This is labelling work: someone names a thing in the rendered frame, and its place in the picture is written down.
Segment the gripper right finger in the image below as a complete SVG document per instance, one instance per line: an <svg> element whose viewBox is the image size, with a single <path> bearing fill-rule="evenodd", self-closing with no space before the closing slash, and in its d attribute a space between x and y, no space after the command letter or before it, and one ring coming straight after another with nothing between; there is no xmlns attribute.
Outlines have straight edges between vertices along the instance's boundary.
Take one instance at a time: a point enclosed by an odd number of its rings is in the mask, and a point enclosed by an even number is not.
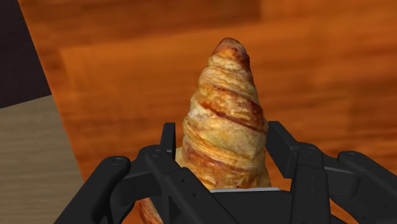
<svg viewBox="0 0 397 224"><path fill-rule="evenodd" d="M397 175L357 151L330 157L298 142L278 121L268 123L266 149L291 182L290 224L347 224L334 202L359 224L397 224Z"/></svg>

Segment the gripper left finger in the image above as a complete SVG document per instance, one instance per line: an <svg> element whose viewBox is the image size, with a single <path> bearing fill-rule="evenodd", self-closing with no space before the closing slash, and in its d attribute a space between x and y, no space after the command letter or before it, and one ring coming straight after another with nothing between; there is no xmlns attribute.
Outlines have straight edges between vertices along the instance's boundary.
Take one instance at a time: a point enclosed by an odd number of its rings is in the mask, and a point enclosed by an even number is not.
<svg viewBox="0 0 397 224"><path fill-rule="evenodd" d="M160 143L140 149L135 160L102 160L54 224L122 224L136 201L157 196L164 224L179 216L187 224L239 224L175 155L176 128L169 122Z"/></svg>

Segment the golden brown croissant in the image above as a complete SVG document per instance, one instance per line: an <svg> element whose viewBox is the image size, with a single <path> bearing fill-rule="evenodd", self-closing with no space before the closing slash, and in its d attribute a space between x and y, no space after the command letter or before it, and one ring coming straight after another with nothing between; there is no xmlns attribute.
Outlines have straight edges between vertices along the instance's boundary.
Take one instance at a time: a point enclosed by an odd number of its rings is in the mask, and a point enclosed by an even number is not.
<svg viewBox="0 0 397 224"><path fill-rule="evenodd" d="M224 38L198 78L176 161L210 190L270 187L267 131L249 55L236 39Z"/></svg>

